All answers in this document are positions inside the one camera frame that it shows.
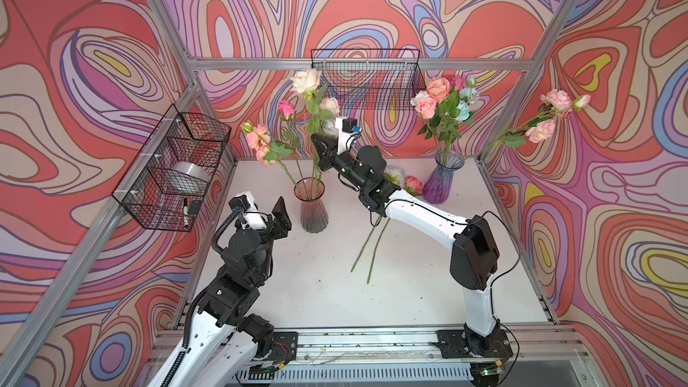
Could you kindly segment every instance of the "vase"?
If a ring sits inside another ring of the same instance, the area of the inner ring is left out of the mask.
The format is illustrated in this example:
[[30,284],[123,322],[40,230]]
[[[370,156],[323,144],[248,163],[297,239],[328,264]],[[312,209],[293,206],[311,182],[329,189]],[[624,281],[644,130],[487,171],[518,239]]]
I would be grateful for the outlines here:
[[464,158],[458,152],[449,150],[446,154],[435,154],[435,163],[435,170],[423,185],[423,197],[433,205],[439,205],[449,199],[454,172],[464,165]]
[[308,233],[318,233],[328,226],[324,193],[325,184],[317,178],[304,178],[294,187],[294,195],[301,201],[301,227]]

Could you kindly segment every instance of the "metal base plate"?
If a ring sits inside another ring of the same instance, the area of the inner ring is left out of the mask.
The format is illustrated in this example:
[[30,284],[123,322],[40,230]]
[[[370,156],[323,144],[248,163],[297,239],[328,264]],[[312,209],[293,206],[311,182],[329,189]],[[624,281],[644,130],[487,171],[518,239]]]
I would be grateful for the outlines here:
[[[437,331],[439,342],[437,347],[442,351],[442,357],[445,359],[461,359],[470,358],[471,356],[465,349],[465,340],[463,338],[463,329]],[[506,337],[504,330],[497,332],[495,338],[495,347],[487,350],[483,357],[496,357],[498,359],[508,359],[513,356],[511,345]]]

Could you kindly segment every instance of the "colorful backdrop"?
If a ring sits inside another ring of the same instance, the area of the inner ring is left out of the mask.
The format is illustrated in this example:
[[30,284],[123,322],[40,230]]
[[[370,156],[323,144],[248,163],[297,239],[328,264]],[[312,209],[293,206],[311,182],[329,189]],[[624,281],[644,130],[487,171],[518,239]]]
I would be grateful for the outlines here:
[[589,92],[489,163],[557,315],[611,386],[688,385],[688,0],[581,0],[520,108]]
[[[0,0],[0,353],[185,89],[146,0]],[[23,386],[133,384],[200,236],[126,217]]]
[[[196,57],[310,57],[312,48],[416,47],[423,57],[530,57],[560,0],[166,0],[183,42]],[[428,71],[426,78],[441,75]],[[445,75],[455,71],[447,70]],[[482,91],[478,123],[461,129],[456,148],[475,154],[518,74],[476,76]],[[207,71],[199,78],[221,119],[269,124],[280,135],[277,104],[289,99],[291,72]],[[345,110],[365,130],[364,142],[390,156],[429,154],[434,145],[415,135],[412,111]],[[304,122],[299,126],[305,135]],[[252,154],[243,135],[232,138],[238,157]],[[304,143],[302,155],[311,146]]]

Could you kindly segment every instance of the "wire basket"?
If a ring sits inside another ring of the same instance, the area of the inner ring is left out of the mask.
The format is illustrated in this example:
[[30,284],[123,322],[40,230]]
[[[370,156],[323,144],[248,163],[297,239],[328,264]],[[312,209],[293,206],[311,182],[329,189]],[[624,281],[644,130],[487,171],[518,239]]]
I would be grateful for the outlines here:
[[165,138],[118,201],[142,228],[191,231],[230,133],[228,125],[210,116],[177,112]]
[[417,48],[316,48],[311,67],[322,72],[326,97],[344,110],[411,110],[410,100],[425,90]]

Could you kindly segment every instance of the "rose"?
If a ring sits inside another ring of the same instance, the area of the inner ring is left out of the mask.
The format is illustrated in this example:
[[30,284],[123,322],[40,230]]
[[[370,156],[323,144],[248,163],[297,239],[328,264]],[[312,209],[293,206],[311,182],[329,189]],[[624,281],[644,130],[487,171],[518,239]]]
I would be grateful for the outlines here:
[[334,97],[324,97],[320,101],[320,109],[328,110],[333,116],[339,115],[339,102]]
[[458,106],[456,107],[456,109],[458,109],[460,111],[459,115],[456,117],[456,119],[458,121],[466,121],[469,119],[469,116],[470,116],[469,104],[467,104],[466,102],[461,100],[459,102]]
[[406,178],[404,190],[406,190],[408,193],[411,193],[412,196],[420,196],[423,191],[423,183],[421,183],[420,179],[417,177],[409,176]]
[[590,95],[582,95],[575,102],[573,102],[573,107],[576,111],[580,111],[584,107],[588,106],[590,103]]
[[298,94],[312,92],[317,90],[320,85],[320,71],[316,71],[315,69],[299,71],[295,73],[290,80],[292,80],[292,91]]
[[447,78],[447,80],[451,85],[454,86],[455,90],[460,90],[466,83],[466,80],[461,78],[459,75],[452,75],[451,77]]
[[283,100],[277,105],[277,110],[284,114],[285,119],[289,119],[294,114],[294,106],[288,100]]
[[556,122],[554,119],[539,122],[535,127],[526,131],[526,136],[530,142],[540,143],[549,139],[555,133]]
[[417,101],[416,112],[424,119],[429,120],[435,115],[435,107],[437,107],[437,100],[434,97],[424,97]]
[[480,99],[480,93],[477,92],[475,87],[466,87],[465,89],[459,90],[459,97],[469,104],[474,104],[477,102],[477,99]]
[[249,148],[254,150],[260,146],[265,146],[270,143],[270,133],[268,133],[268,126],[265,124],[256,125],[253,132],[246,134],[246,143]]
[[404,182],[406,182],[406,171],[398,166],[387,165],[387,167],[384,168],[384,177],[390,183],[401,187],[404,185]]
[[256,148],[256,160],[258,160],[260,162],[260,164],[262,164],[263,166],[274,165],[276,163],[276,161],[274,161],[274,160],[265,161],[264,160],[265,155],[269,152],[270,152],[270,148],[268,148],[268,147],[261,146],[261,147]]
[[428,94],[428,92],[425,91],[425,90],[421,90],[421,91],[418,92],[418,94],[416,95],[416,97],[414,97],[413,99],[411,99],[411,105],[417,106],[417,105],[418,105],[418,101],[419,101],[420,99],[427,99],[428,97],[430,97],[430,95]]
[[435,78],[428,85],[426,91],[430,96],[435,98],[437,103],[440,104],[447,96],[449,96],[449,91],[452,89],[451,87],[452,86],[449,85],[447,78]]
[[566,114],[573,105],[571,98],[568,97],[568,94],[566,94],[566,91],[564,90],[554,89],[548,92],[546,95],[541,95],[540,100],[545,103],[552,104],[556,113],[560,115]]

